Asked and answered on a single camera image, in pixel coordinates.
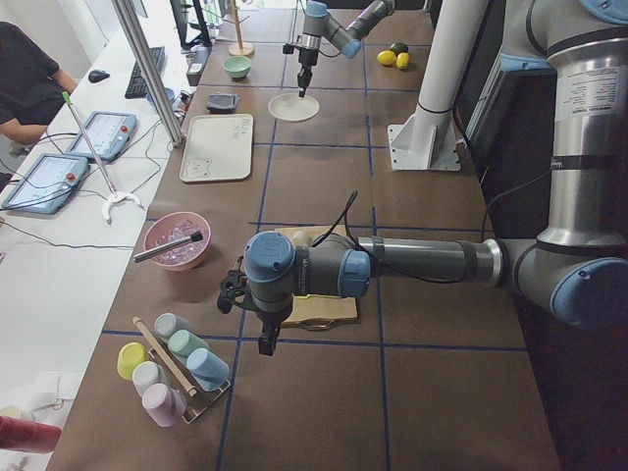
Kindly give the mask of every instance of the person's arm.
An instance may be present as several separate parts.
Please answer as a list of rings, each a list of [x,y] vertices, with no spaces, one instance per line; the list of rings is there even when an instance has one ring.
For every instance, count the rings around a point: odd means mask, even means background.
[[[17,119],[0,125],[0,134],[4,134],[15,142],[23,145],[36,143],[46,131],[44,125],[23,125]]]
[[[75,91],[75,88],[77,87],[77,82],[72,77],[70,77],[63,69],[59,69],[55,74],[52,75],[52,78],[57,83],[59,83],[59,86],[61,86],[64,90],[69,91],[70,93]]]

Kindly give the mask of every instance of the metal holder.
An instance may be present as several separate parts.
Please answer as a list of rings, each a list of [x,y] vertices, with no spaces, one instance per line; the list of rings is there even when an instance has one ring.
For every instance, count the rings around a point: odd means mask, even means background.
[[[132,318],[133,324],[141,332],[146,341],[148,341],[150,348],[148,354],[150,357],[161,363],[164,367],[168,368],[170,373],[181,385],[183,391],[188,397],[188,404],[183,413],[183,419],[186,424],[191,424],[196,420],[203,412],[209,409],[214,403],[232,386],[229,380],[225,380],[214,391],[205,392],[196,383],[196,381],[183,372],[183,370],[177,364],[171,355],[168,353],[162,343],[150,332],[144,321],[138,317]]]

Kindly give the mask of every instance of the wooden board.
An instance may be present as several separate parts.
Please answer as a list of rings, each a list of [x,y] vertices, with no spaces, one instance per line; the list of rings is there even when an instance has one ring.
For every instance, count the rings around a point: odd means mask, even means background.
[[[308,226],[300,228],[277,228],[275,231],[294,241],[295,236],[300,244],[305,238],[309,243],[329,229],[328,226]],[[336,234],[346,236],[343,227],[334,229]],[[307,330],[327,330],[331,327],[347,322],[357,322],[357,303],[352,297],[320,296],[310,294],[295,296],[292,313],[282,327],[300,327]]]

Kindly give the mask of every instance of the pink bowl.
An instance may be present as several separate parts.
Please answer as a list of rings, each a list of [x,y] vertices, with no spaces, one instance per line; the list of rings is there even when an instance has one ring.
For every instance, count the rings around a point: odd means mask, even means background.
[[[189,270],[200,265],[205,259],[212,237],[209,223],[196,213],[171,213],[156,221],[144,236],[144,250],[189,236],[196,231],[201,231],[203,240],[183,245],[150,259],[154,264],[171,272]]]

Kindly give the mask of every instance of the yellow lemon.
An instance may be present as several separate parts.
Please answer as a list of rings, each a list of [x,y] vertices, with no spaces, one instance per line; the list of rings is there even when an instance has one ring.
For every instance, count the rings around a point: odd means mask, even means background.
[[[382,51],[377,55],[377,62],[383,66],[391,66],[396,61],[396,55],[392,51]]]
[[[410,55],[407,52],[402,52],[396,56],[396,66],[398,69],[407,69],[410,64]]]

